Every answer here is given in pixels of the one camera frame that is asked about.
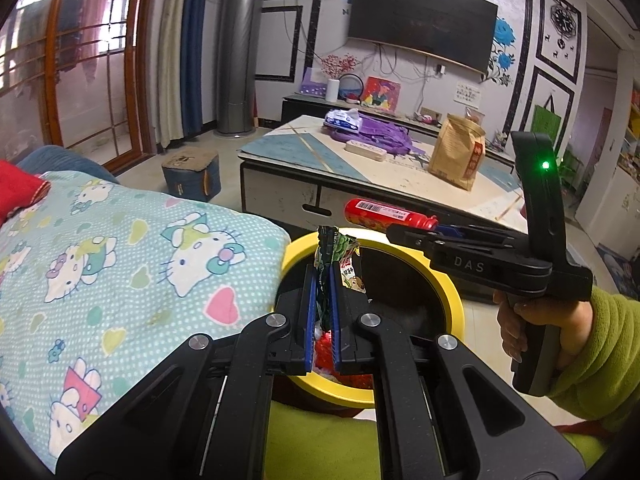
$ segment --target hand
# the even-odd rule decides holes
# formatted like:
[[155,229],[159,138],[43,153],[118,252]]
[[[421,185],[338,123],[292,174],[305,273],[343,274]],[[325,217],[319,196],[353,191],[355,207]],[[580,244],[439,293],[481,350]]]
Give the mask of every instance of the hand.
[[525,321],[534,325],[560,327],[560,354],[556,368],[563,370],[582,351],[589,339],[593,324],[593,307],[588,301],[561,301],[554,298],[523,300],[512,309],[507,295],[500,290],[494,292],[494,303],[498,309],[498,323],[502,337],[502,349],[506,354],[522,362],[521,352],[527,351]]

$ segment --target drawer handle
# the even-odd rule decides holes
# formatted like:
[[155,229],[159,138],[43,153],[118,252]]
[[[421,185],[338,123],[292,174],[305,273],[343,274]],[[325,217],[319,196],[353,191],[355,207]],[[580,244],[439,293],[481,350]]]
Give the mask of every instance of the drawer handle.
[[309,213],[315,213],[320,216],[331,216],[333,214],[331,213],[331,211],[329,211],[328,209],[325,209],[324,207],[319,207],[317,205],[311,205],[311,204],[303,204],[302,209],[304,209]]

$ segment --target green bag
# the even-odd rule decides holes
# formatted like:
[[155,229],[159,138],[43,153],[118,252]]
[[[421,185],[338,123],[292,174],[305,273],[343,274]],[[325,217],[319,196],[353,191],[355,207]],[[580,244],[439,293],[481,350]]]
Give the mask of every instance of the green bag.
[[553,144],[556,143],[562,121],[562,117],[556,115],[555,112],[554,97],[550,95],[544,106],[535,105],[531,121],[531,131],[536,134],[547,134]]

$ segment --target green fleece clothing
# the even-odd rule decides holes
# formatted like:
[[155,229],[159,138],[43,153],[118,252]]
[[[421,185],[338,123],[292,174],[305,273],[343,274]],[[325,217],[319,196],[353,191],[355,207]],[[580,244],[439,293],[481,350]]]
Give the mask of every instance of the green fleece clothing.
[[[549,397],[585,420],[620,429],[640,397],[640,303],[593,289],[587,345],[556,380]],[[567,434],[587,466],[606,449],[595,437]],[[268,480],[378,480],[375,422],[309,413],[271,403]]]

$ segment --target bed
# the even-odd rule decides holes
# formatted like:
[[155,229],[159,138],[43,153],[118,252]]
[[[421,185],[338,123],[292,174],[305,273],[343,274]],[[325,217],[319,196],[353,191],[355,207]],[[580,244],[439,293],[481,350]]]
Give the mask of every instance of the bed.
[[190,335],[267,313],[289,237],[219,206],[51,172],[0,228],[0,403],[62,450]]

